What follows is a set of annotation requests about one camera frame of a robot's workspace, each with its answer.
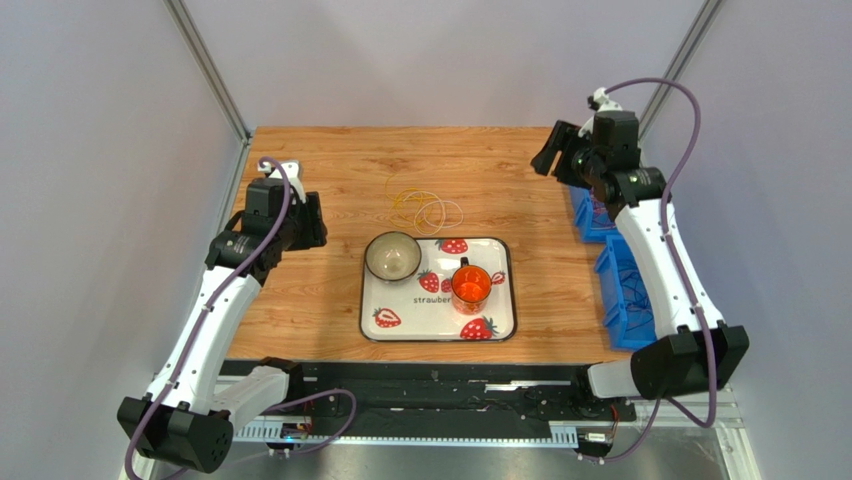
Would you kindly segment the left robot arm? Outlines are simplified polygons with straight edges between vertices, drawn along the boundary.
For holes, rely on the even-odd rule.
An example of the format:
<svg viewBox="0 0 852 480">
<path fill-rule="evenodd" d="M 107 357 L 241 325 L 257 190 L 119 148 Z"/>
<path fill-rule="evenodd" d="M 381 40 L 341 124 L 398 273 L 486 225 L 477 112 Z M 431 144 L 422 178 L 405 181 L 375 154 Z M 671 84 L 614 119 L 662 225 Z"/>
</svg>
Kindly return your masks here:
<svg viewBox="0 0 852 480">
<path fill-rule="evenodd" d="M 286 251 L 322 247 L 320 198 L 296 178 L 253 180 L 246 203 L 210 244 L 202 287 L 169 359 L 140 398 L 126 397 L 117 420 L 130 439 L 124 473 L 138 459 L 212 473 L 234 435 L 272 406 L 305 392 L 301 364 L 275 357 L 220 394 L 214 392 L 237 327 Z"/>
</svg>

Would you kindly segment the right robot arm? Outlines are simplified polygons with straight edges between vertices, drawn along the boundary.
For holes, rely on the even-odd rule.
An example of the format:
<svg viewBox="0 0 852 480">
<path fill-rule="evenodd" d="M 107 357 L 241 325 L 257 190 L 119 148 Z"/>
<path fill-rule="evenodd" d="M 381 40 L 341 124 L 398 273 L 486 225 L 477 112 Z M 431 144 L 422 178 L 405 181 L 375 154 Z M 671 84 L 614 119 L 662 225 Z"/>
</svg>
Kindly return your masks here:
<svg viewBox="0 0 852 480">
<path fill-rule="evenodd" d="M 531 165 L 539 175 L 591 191 L 627 244 L 649 295 L 656 341 L 624 361 L 592 365 L 598 398 L 667 399 L 716 393 L 750 347 L 703 288 L 677 229 L 664 174 L 640 164 L 639 121 L 599 111 L 586 126 L 559 120 Z"/>
</svg>

